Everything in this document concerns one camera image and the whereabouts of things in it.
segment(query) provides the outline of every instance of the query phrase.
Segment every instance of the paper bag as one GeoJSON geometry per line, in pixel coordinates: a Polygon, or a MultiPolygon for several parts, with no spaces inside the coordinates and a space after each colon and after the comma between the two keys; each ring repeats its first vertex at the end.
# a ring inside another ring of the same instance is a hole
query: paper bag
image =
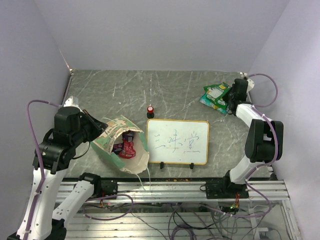
{"type": "Polygon", "coordinates": [[[122,115],[113,121],[108,121],[107,124],[108,128],[91,143],[95,152],[102,156],[103,160],[114,163],[120,171],[139,174],[146,170],[149,150],[144,132],[122,115]],[[134,132],[133,148],[136,152],[135,156],[129,159],[121,158],[112,152],[116,139],[127,131],[134,132]]]}

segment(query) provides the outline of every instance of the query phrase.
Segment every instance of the red and black object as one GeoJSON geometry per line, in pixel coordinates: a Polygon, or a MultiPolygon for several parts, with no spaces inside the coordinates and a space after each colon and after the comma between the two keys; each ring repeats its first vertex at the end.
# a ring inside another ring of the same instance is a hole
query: red and black object
{"type": "Polygon", "coordinates": [[[155,114],[154,114],[154,110],[155,109],[154,109],[154,107],[153,106],[148,106],[146,108],[146,110],[147,110],[146,117],[148,119],[153,119],[155,117],[155,114]]]}
{"type": "Polygon", "coordinates": [[[132,141],[123,140],[123,150],[119,153],[119,157],[124,159],[131,159],[136,156],[136,151],[134,150],[134,143],[132,141]]]}

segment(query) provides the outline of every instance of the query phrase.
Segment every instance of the small bottle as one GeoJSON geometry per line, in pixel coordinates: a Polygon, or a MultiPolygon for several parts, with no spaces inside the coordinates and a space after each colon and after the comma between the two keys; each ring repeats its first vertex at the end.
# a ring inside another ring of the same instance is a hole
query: small bottle
{"type": "Polygon", "coordinates": [[[153,119],[155,117],[154,107],[153,106],[148,106],[146,110],[147,110],[146,117],[148,119],[153,119]]]}

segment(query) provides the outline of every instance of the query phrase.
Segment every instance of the marble surface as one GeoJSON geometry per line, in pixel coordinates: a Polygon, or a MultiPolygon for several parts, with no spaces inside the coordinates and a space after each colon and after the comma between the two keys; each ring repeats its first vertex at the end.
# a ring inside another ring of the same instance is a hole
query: marble surface
{"type": "MultiPolygon", "coordinates": [[[[199,102],[204,86],[239,78],[237,72],[217,71],[143,71],[143,70],[74,70],[67,97],[79,98],[79,106],[101,120],[124,115],[146,132],[147,106],[154,107],[155,118],[202,120],[210,124],[209,151],[206,165],[149,163],[152,178],[223,177],[235,167],[245,154],[248,127],[233,115],[223,115],[199,102]]],[[[87,143],[77,149],[83,153],[87,143]]],[[[84,172],[101,177],[129,177],[135,175],[118,170],[103,160],[94,150],[70,163],[66,177],[77,178],[84,172]]],[[[140,174],[147,177],[147,171],[140,174]]],[[[268,177],[266,168],[254,176],[268,177]]]]}

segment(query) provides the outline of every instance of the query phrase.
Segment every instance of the table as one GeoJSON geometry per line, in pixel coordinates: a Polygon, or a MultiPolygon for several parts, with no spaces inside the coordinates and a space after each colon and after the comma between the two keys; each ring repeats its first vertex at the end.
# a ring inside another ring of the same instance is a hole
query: table
{"type": "MultiPolygon", "coordinates": [[[[223,177],[245,154],[248,127],[233,115],[223,115],[199,102],[204,86],[226,82],[232,84],[238,72],[219,71],[145,71],[145,70],[73,70],[67,98],[75,96],[79,106],[101,120],[124,115],[146,132],[147,106],[154,107],[155,118],[201,120],[210,124],[209,151],[206,165],[149,163],[152,178],[223,177]]],[[[77,149],[83,153],[87,143],[77,149]]],[[[84,172],[101,177],[132,178],[89,149],[83,157],[70,163],[67,178],[84,172]]],[[[147,171],[140,174],[147,177],[147,171]]],[[[269,177],[267,168],[255,177],[269,177]]]]}

